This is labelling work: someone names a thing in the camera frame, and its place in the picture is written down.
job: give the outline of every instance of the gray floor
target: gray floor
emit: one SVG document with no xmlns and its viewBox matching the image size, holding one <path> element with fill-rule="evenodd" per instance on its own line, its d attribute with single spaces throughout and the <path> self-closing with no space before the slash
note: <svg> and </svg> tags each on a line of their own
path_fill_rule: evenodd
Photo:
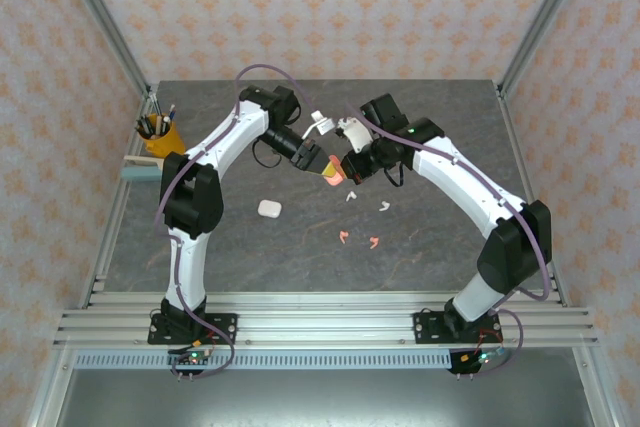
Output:
<svg viewBox="0 0 640 427">
<path fill-rule="evenodd" d="M 255 82 L 274 88 L 286 82 Z M 440 125 L 461 151 L 496 182 L 524 197 L 507 131 L 490 81 L 303 81 L 316 108 L 344 115 L 344 102 L 361 105 L 391 93 L 410 120 Z M 202 140 L 232 107 L 230 82 L 162 82 L 162 106 L 177 106 L 176 122 L 188 146 Z M 294 126 L 310 124 L 309 109 Z M 342 157 L 346 141 L 319 139 Z M 269 158 L 266 148 L 259 149 Z M 476 272 L 483 239 L 441 191 L 409 172 L 397 189 L 382 173 L 355 187 L 329 187 L 319 177 L 282 163 L 260 167 L 246 151 L 222 181 L 225 213 L 208 246 L 205 286 L 212 291 L 455 290 Z M 350 190 L 358 198 L 345 202 Z M 131 186 L 106 290 L 164 291 L 169 243 L 152 231 L 159 184 Z M 279 219 L 258 216 L 262 199 L 282 203 Z M 381 201 L 391 203 L 379 212 Z M 347 245 L 339 232 L 350 233 Z M 369 237 L 380 238 L 370 250 Z"/>
<path fill-rule="evenodd" d="M 445 371 L 77 371 L 60 427 L 588 427 L 570 350 L 525 350 L 473 382 Z"/>
</svg>

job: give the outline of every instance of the small plastic piece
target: small plastic piece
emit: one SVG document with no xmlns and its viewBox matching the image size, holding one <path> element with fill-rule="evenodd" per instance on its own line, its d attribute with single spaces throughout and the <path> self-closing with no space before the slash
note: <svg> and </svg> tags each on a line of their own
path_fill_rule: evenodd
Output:
<svg viewBox="0 0 640 427">
<path fill-rule="evenodd" d="M 327 132 L 331 132 L 335 129 L 336 124 L 333 119 L 327 118 L 319 110 L 316 110 L 311 114 L 311 118 L 313 119 L 313 124 L 309 126 L 309 128 L 302 134 L 302 138 L 306 139 L 309 134 L 313 131 L 313 129 L 317 129 L 320 135 L 324 135 Z"/>
<path fill-rule="evenodd" d="M 282 204 L 280 202 L 274 202 L 273 200 L 261 200 L 258 205 L 258 214 L 263 217 L 270 217 L 277 219 L 282 212 Z"/>
</svg>

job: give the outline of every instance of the yellow cup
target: yellow cup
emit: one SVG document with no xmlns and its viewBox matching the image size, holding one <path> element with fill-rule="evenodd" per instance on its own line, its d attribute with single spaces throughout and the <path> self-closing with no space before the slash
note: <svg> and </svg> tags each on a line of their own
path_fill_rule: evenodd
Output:
<svg viewBox="0 0 640 427">
<path fill-rule="evenodd" d="M 156 125 L 157 114 L 149 114 L 149 120 L 153 126 Z M 169 131 L 164 134 L 162 137 L 158 137 L 157 139 L 145 139 L 144 137 L 140 137 L 144 142 L 144 146 L 154 157 L 159 157 L 164 159 L 171 152 L 177 152 L 179 154 L 184 154 L 187 149 L 184 146 L 184 142 L 178 133 L 178 129 L 176 128 L 176 123 L 171 122 L 169 124 Z"/>
</svg>

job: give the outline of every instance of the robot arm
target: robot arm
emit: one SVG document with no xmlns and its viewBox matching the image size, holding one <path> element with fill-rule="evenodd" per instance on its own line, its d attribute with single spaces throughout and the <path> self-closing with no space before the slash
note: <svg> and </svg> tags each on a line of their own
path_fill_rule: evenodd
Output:
<svg viewBox="0 0 640 427">
<path fill-rule="evenodd" d="M 291 119 L 299 108 L 298 100 L 289 89 L 276 87 L 269 92 L 248 87 L 240 94 L 237 117 L 235 111 L 232 112 L 185 155 L 173 152 L 165 159 L 160 198 L 189 158 L 205 151 L 170 193 L 164 209 L 165 224 L 169 233 L 179 239 L 181 248 L 178 249 L 178 241 L 171 240 L 171 278 L 160 313 L 152 317 L 155 328 L 152 332 L 158 334 L 150 336 L 150 343 L 152 337 L 153 343 L 168 344 L 192 342 L 202 335 L 200 324 L 184 312 L 176 286 L 180 285 L 187 307 L 204 319 L 207 242 L 224 211 L 220 181 L 240 152 L 258 139 L 289 159 L 299 170 L 326 176 L 335 173 L 329 157 L 313 140 L 304 139 L 287 126 L 295 121 Z M 220 137 L 234 121 L 233 129 L 207 151 L 206 146 Z"/>
<path fill-rule="evenodd" d="M 401 167 L 416 171 L 445 192 L 471 218 L 486 239 L 478 257 L 478 273 L 447 303 L 444 315 L 438 319 L 443 324 L 439 326 L 442 330 L 451 332 L 455 339 L 459 339 L 462 332 L 473 329 L 506 294 L 538 271 L 533 247 L 505 207 L 505 202 L 525 219 L 547 263 L 551 260 L 549 210 L 540 201 L 526 204 L 489 179 L 429 119 L 409 123 L 389 94 L 372 100 L 360 110 L 365 118 L 383 130 L 444 151 L 453 158 L 453 161 L 448 161 L 437 154 L 417 150 L 386 137 L 369 137 L 367 143 L 363 140 L 366 136 L 361 129 L 352 126 L 353 122 L 362 126 L 357 119 L 350 118 L 339 124 L 349 126 L 348 132 L 338 133 L 347 137 L 353 147 L 341 163 L 347 178 L 360 184 L 380 169 L 387 170 L 401 164 Z M 460 162 L 473 168 L 502 198 L 496 200 L 476 177 L 460 167 Z"/>
</svg>

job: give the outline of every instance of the patterned wallpaper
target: patterned wallpaper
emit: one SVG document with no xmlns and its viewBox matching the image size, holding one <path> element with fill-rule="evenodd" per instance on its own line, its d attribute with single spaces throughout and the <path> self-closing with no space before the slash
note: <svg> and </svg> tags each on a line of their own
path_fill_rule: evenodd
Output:
<svg viewBox="0 0 640 427">
<path fill-rule="evenodd" d="M 640 419 L 640 0 L 566 0 L 510 98 L 555 257 Z"/>
<path fill-rule="evenodd" d="M 0 424 L 80 299 L 138 96 L 82 0 L 0 0 Z"/>
<path fill-rule="evenodd" d="M 298 78 L 500 80 L 541 2 L 106 0 L 150 82 L 255 62 Z"/>
</svg>

